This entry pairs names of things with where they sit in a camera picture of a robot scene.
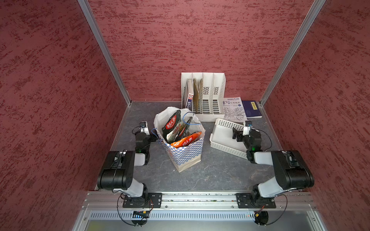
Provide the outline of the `white plastic basket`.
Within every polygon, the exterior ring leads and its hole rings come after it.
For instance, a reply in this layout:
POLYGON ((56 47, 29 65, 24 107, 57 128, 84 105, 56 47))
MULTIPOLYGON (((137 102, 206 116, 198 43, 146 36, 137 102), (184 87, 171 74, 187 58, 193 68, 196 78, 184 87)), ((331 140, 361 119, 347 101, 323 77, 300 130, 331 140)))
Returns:
POLYGON ((218 118, 210 135, 211 147, 247 159, 247 149, 243 142, 238 142, 232 138, 233 129, 243 132, 243 128, 244 126, 241 124, 218 118))

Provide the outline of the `white green condiment packet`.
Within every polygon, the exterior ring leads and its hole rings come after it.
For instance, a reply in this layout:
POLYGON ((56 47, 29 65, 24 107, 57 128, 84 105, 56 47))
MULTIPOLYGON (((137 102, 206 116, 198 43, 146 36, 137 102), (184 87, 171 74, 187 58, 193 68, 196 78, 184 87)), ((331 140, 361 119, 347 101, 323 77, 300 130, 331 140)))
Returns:
POLYGON ((174 129, 166 135, 166 139, 167 139, 168 144, 171 144, 175 141, 179 132, 183 129, 183 126, 184 126, 183 121, 177 123, 177 125, 174 127, 174 129))

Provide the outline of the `orange condiment packet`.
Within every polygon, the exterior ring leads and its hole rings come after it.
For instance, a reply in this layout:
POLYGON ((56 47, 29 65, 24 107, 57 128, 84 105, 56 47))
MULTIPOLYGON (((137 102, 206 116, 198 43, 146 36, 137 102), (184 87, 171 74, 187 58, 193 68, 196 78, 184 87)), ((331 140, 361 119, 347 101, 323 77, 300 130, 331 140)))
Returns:
POLYGON ((186 147, 194 142, 196 142, 197 140, 200 139, 202 135, 202 132, 195 132, 179 141, 175 141, 173 143, 171 143, 171 146, 174 147, 174 148, 180 148, 180 147, 186 147))

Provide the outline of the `white blue checkered paper bag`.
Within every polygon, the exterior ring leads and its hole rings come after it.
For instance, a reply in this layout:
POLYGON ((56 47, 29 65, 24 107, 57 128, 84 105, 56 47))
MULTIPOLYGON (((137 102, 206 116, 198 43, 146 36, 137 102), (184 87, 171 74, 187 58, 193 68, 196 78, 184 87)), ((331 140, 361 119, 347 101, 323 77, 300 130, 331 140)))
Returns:
POLYGON ((202 147, 205 137, 205 128, 196 117, 195 113, 191 112, 189 109, 179 109, 176 107, 168 107, 162 112, 156 114, 154 119, 154 129, 158 134, 159 140, 162 143, 166 153, 173 162, 175 168, 178 172, 182 172, 185 169, 190 168, 196 163, 201 161, 202 147), (162 134, 162 128, 165 126, 169 118, 177 111, 181 110, 180 122, 183 120, 188 120, 191 116, 193 117, 190 126, 184 136, 185 138, 195 132, 202 132, 199 140, 196 142, 180 148, 174 148, 171 144, 168 144, 162 134))

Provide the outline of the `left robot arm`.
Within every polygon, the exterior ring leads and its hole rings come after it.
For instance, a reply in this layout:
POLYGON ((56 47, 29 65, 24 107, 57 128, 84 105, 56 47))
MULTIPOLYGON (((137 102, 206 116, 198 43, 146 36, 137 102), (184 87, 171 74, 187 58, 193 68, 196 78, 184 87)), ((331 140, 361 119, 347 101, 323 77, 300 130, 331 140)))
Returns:
POLYGON ((97 178, 97 188, 119 193, 123 208, 160 208, 162 193, 150 193, 147 186, 134 179, 134 168, 146 166, 155 134, 135 134, 135 150, 110 151, 97 178))

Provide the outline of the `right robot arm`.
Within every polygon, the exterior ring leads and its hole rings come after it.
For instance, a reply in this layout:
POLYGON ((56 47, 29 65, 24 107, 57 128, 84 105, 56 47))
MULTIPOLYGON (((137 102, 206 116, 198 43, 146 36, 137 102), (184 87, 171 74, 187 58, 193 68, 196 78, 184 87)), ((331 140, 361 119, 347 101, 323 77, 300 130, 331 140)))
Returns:
POLYGON ((260 131, 235 128, 232 131, 232 138, 246 147, 247 159, 252 164, 269 165, 274 169, 274 177, 254 185, 250 193, 236 194, 238 208, 276 208, 277 196, 314 186, 314 176, 298 151, 263 151, 260 131))

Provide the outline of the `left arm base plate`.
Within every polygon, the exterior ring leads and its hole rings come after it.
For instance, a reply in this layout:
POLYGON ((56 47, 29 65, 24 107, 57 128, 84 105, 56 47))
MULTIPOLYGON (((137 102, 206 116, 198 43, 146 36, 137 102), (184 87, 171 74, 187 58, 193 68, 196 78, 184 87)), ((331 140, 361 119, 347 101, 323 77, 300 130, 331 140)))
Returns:
POLYGON ((123 208, 160 208, 162 203, 162 193, 144 193, 141 197, 128 197, 121 195, 123 208))

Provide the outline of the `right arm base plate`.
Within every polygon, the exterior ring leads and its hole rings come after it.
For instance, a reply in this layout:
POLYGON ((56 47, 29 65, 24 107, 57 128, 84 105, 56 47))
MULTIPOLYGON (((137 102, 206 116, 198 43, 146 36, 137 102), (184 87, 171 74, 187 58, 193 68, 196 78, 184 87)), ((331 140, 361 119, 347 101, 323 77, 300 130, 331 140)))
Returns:
POLYGON ((236 193, 238 208, 275 209, 274 198, 264 198, 254 193, 236 193))

